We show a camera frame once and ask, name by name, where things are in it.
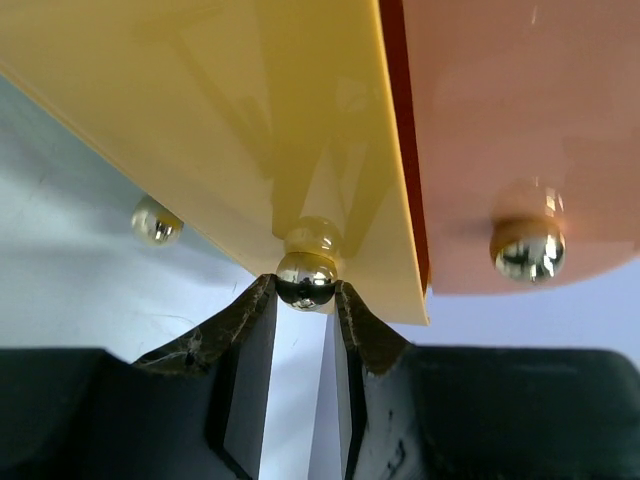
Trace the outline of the yellow drawer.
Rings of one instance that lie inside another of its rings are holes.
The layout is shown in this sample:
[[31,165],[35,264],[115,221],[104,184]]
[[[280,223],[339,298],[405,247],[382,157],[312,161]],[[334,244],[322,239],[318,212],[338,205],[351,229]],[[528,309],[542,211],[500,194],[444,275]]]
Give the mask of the yellow drawer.
[[286,240],[424,325],[375,1],[5,1],[1,72],[253,274]]

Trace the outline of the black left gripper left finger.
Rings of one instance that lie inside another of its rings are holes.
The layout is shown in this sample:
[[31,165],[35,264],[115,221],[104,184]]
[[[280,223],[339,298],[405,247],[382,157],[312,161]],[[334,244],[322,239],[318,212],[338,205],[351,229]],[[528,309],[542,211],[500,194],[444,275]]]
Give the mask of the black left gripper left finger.
[[1,353],[5,479],[255,479],[277,294],[233,303],[126,363],[101,349]]

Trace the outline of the orange top drawer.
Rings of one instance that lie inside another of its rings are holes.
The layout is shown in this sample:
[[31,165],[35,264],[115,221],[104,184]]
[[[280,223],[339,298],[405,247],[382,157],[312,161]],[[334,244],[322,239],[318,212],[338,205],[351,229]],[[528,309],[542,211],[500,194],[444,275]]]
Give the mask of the orange top drawer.
[[525,291],[505,223],[565,245],[552,286],[639,256],[635,1],[384,1],[384,45],[433,291]]

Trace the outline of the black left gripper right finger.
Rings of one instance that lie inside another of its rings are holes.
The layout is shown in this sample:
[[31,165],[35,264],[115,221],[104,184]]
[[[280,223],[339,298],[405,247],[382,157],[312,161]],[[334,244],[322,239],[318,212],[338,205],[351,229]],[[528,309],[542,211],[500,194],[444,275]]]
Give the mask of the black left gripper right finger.
[[335,287],[346,479],[635,479],[639,373],[587,349],[420,346]]

